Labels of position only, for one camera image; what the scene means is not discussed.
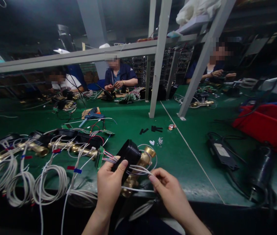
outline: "blue work shirt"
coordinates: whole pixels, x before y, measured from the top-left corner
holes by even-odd
[[[134,70],[129,65],[120,63],[120,70],[117,76],[114,75],[113,69],[107,69],[105,75],[105,86],[109,84],[113,85],[116,81],[125,81],[132,78],[137,79]]]
[[[185,74],[185,80],[193,77],[197,63],[198,63],[198,61],[196,60],[192,63],[191,66],[188,67],[188,70]],[[224,68],[224,61],[218,61],[217,64],[213,68],[213,72],[216,70],[221,70],[223,68]],[[206,67],[203,75],[205,75],[205,74],[207,74],[207,67]]]

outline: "white plastic bag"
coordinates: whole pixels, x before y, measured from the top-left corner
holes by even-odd
[[[176,21],[180,26],[199,15],[208,15],[211,19],[221,6],[221,0],[189,0],[177,15]]]

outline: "metal shelf frame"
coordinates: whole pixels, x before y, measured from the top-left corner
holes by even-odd
[[[154,18],[154,0],[151,3],[151,15],[149,24],[149,31],[153,32],[153,18]],[[158,39],[146,42],[132,43],[120,46],[112,46],[108,48],[101,49],[91,49],[86,51],[71,52],[67,54],[59,55],[49,55],[37,58],[23,59],[17,61],[10,61],[0,64],[0,73],[14,72],[14,71],[24,71],[31,69],[40,69],[53,66],[61,66],[68,64],[80,64],[80,63],[90,63],[97,61],[104,61],[109,53],[118,53],[119,58],[125,57],[135,57],[135,56],[148,56],[147,57],[147,76],[146,84],[149,84],[150,79],[150,61],[151,58],[155,57],[155,67],[153,75],[153,86],[152,86],[152,96],[150,102],[150,112],[149,117],[154,118],[157,94],[161,76],[161,68],[163,61],[163,54],[166,47],[179,46],[182,43],[188,42],[189,44],[195,44],[200,42],[205,42],[202,53],[198,60],[193,79],[187,90],[183,105],[178,113],[179,117],[184,117],[187,109],[190,105],[191,99],[194,96],[196,88],[200,82],[201,76],[204,73],[205,67],[209,60],[210,52],[213,46],[216,45],[216,39],[220,37],[224,25],[229,17],[229,14],[234,6],[235,0],[222,0],[221,7],[212,23],[210,31],[201,40],[198,40],[197,34],[191,34],[186,36],[181,36],[179,38],[166,38],[169,24],[169,15],[171,11],[172,0],[162,0],[161,12],[159,19],[159,30]],[[173,73],[175,72],[174,67],[176,67],[176,62],[171,66],[170,80],[173,79]],[[146,92],[146,102],[148,102],[148,91]]]

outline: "hand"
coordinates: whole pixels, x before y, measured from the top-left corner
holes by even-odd
[[[166,209],[176,221],[186,226],[194,212],[179,181],[162,168],[154,169],[151,173],[154,176],[149,176],[149,180],[154,185],[155,192],[161,195]]]
[[[111,162],[105,162],[97,174],[98,201],[96,209],[102,214],[109,214],[109,216],[119,198],[121,180],[128,161],[123,160],[115,172],[111,171],[113,165]]]
[[[109,84],[108,86],[106,86],[106,90],[112,91],[113,90],[113,86],[111,84]]]
[[[113,85],[114,88],[119,89],[120,87],[123,87],[124,81],[116,81]]]
[[[220,77],[222,75],[222,72],[223,72],[223,70],[216,70],[216,71],[212,72],[212,75],[214,77]]]
[[[225,75],[226,79],[231,79],[231,78],[235,78],[236,77],[236,73],[228,73],[227,75]]]

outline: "green workbench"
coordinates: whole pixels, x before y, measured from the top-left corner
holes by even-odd
[[[186,90],[187,86],[180,86],[176,93],[184,96]],[[113,118],[117,122],[117,125],[112,120],[105,122],[106,129],[115,133],[105,145],[105,149],[111,154],[117,154],[127,139],[132,139],[137,145],[150,145],[149,141],[154,140],[154,149],[158,156],[157,167],[166,169],[179,180],[189,201],[251,206],[253,203],[240,194],[224,169],[217,165],[206,144],[208,132],[217,132],[220,135],[242,135],[240,131],[231,126],[215,123],[213,120],[236,117],[238,113],[235,110],[241,102],[246,100],[246,97],[229,98],[224,94],[218,94],[220,95],[218,98],[211,97],[217,101],[216,109],[207,107],[189,109],[185,117],[186,121],[182,121],[177,116],[180,105],[174,99],[157,102],[154,119],[149,118],[150,104],[145,101],[137,101],[133,104],[118,104],[96,100],[87,101],[86,106],[87,108],[99,106],[102,114],[108,118]],[[78,103],[78,107],[80,109],[75,111],[73,117],[78,117],[85,109],[82,102]],[[46,106],[45,108],[38,107],[18,111],[19,109],[13,106],[12,111],[0,113],[0,115],[18,116],[18,118],[0,117],[0,138],[11,132],[29,134],[34,130],[45,132],[60,128],[61,124],[66,123],[66,121],[57,119],[56,115],[51,113],[51,108],[51,106]],[[95,123],[95,121],[87,122],[83,127]],[[168,126],[173,123],[177,125],[177,129],[168,130]],[[78,127],[79,124],[74,123],[72,126]],[[152,125],[163,127],[163,133],[152,132]],[[149,130],[140,135],[140,130],[146,128],[149,128]],[[163,138],[161,148],[156,144],[159,137]],[[244,140],[233,140],[230,143],[236,152],[247,161],[252,150],[259,144],[250,137]],[[34,157],[25,160],[25,165],[30,165],[29,171],[37,178],[49,158],[50,155],[43,159]],[[88,157],[82,158],[79,166],[82,166],[88,159]],[[75,165],[75,162],[76,159],[69,157],[66,151],[57,155],[53,160],[53,164],[63,166],[65,169],[67,166]],[[238,178],[242,173],[243,170],[241,169],[235,172]],[[67,170],[67,176],[72,177],[71,170]],[[82,174],[76,178],[75,185],[96,192],[96,180],[94,162],[89,162],[83,168]],[[141,188],[152,189],[146,176],[140,177],[140,182]],[[46,183],[46,188],[56,189],[57,186],[57,178],[51,175]],[[272,186],[277,193],[277,160]],[[152,193],[142,192],[135,193],[135,196],[154,197]]]

